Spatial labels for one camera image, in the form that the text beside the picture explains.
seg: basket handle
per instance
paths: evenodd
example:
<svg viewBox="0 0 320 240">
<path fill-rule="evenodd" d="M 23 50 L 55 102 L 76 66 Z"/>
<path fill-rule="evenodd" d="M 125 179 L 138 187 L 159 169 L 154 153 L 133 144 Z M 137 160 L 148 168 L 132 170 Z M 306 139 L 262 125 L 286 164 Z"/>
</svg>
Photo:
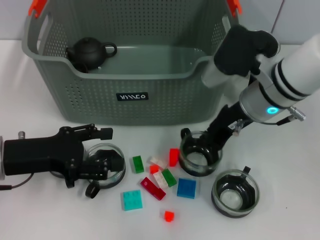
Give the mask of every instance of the basket handle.
<svg viewBox="0 0 320 240">
<path fill-rule="evenodd" d="M 28 56 L 32 55 L 31 52 L 33 54 L 39 54 L 37 43 L 41 28 L 46 17 L 48 16 L 48 24 L 41 39 L 41 42 L 46 42 L 50 28 L 53 24 L 53 17 L 49 11 L 50 6 L 51 1 L 48 1 L 41 12 L 37 12 L 36 9 L 31 8 L 30 15 L 28 15 L 26 18 L 25 31 L 22 38 L 22 49 Z"/>
</svg>

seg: gray plastic basket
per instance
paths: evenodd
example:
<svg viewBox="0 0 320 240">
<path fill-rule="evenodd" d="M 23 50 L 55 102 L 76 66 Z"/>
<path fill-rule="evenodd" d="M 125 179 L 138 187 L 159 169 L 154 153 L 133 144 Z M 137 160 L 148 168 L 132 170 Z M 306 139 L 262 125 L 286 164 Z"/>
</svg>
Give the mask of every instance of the gray plastic basket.
<svg viewBox="0 0 320 240">
<path fill-rule="evenodd" d="M 27 17 L 22 49 L 67 120 L 173 125 L 215 113 L 224 86 L 209 89 L 201 76 L 226 23 L 237 20 L 226 0 L 48 0 L 35 14 Z M 115 43 L 117 55 L 87 74 L 77 71 L 66 47 L 84 37 Z M 148 93 L 148 100 L 118 101 L 123 93 L 133 95 L 128 100 Z"/>
</svg>

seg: white tabletop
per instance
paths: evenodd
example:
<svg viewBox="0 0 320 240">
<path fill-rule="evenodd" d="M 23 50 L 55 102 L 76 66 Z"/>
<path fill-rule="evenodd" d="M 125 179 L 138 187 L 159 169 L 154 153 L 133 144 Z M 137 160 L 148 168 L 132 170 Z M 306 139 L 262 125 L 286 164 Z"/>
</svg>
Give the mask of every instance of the white tabletop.
<svg viewBox="0 0 320 240">
<path fill-rule="evenodd" d="M 283 46 L 287 55 L 297 46 Z M 54 103 L 32 59 L 21 50 L 21 42 L 0 41 L 0 135 L 16 139 L 48 137 L 66 121 Z M 234 102 L 248 82 L 237 82 L 226 91 L 220 107 Z M 318 239 L 320 235 L 320 92 L 297 106 L 307 114 L 305 122 L 283 126 L 253 123 L 223 149 L 216 172 L 195 178 L 195 199 L 177 197 L 177 186 L 166 189 L 158 201 L 139 182 L 147 172 L 135 174 L 131 157 L 141 155 L 144 166 L 151 156 L 167 158 L 169 149 L 180 144 L 180 130 L 205 130 L 211 121 L 157 127 L 113 127 L 113 140 L 122 149 L 127 172 L 117 186 L 102 190 L 95 199 L 85 196 L 88 182 L 78 180 L 67 189 L 64 180 L 50 173 L 36 173 L 26 185 L 0 192 L 0 240 L 187 240 L 187 239 Z M 86 147 L 98 143 L 92 140 Z M 231 219 L 221 215 L 211 202 L 217 173 L 227 169 L 251 168 L 261 198 L 248 216 Z M 179 166 L 170 169 L 176 178 L 193 178 Z M 7 176 L 0 184 L 15 185 L 28 175 Z M 123 211 L 121 193 L 141 189 L 143 209 Z M 176 213 L 174 222 L 161 218 L 163 210 Z"/>
</svg>

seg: round glass container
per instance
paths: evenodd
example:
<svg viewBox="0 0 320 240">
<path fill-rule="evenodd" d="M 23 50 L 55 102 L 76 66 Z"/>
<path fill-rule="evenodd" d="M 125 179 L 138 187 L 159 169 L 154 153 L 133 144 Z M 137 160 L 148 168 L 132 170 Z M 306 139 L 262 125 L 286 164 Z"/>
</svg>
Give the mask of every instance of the round glass container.
<svg viewBox="0 0 320 240">
<path fill-rule="evenodd" d="M 206 132 L 191 132 L 182 139 L 179 163 L 192 176 L 204 177 L 211 174 L 221 158 L 222 150 L 212 144 Z"/>
<path fill-rule="evenodd" d="M 94 145 L 86 152 L 84 160 L 87 161 L 88 159 L 90 159 L 90 161 L 92 161 L 92 159 L 96 158 L 96 161 L 105 161 L 106 159 L 102 160 L 101 157 L 98 157 L 98 153 L 100 150 L 115 151 L 123 159 L 125 158 L 124 153 L 116 145 L 113 145 L 111 143 L 100 143 L 100 144 Z M 126 162 L 124 161 L 123 170 L 114 171 L 114 172 L 108 171 L 107 180 L 100 180 L 100 181 L 88 180 L 88 181 L 90 183 L 98 182 L 100 189 L 109 189 L 117 185 L 123 179 L 123 177 L 125 176 L 125 172 L 126 172 Z"/>
<path fill-rule="evenodd" d="M 215 208 L 230 218 L 247 216 L 258 204 L 257 182 L 244 171 L 231 169 L 220 173 L 213 184 L 211 199 Z"/>
</svg>

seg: red transparent block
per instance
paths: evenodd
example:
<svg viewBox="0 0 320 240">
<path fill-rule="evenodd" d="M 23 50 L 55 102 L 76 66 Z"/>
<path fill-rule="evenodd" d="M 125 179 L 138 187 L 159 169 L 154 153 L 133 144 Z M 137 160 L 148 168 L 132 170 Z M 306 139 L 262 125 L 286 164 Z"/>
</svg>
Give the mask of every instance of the red transparent block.
<svg viewBox="0 0 320 240">
<path fill-rule="evenodd" d="M 151 195 L 153 195 L 159 201 L 163 199 L 166 195 L 161 188 L 158 188 L 154 183 L 147 177 L 145 177 L 140 183 L 141 186 L 146 189 Z"/>
<path fill-rule="evenodd" d="M 165 211 L 164 212 L 164 219 L 168 223 L 172 222 L 175 219 L 175 213 L 172 211 Z"/>
<path fill-rule="evenodd" d="M 159 172 L 159 166 L 158 165 L 151 165 L 149 167 L 149 169 L 150 169 L 150 173 L 151 174 L 155 174 L 155 173 Z"/>
<path fill-rule="evenodd" d="M 169 153 L 169 166 L 174 167 L 177 165 L 179 160 L 179 149 L 171 148 Z"/>
</svg>

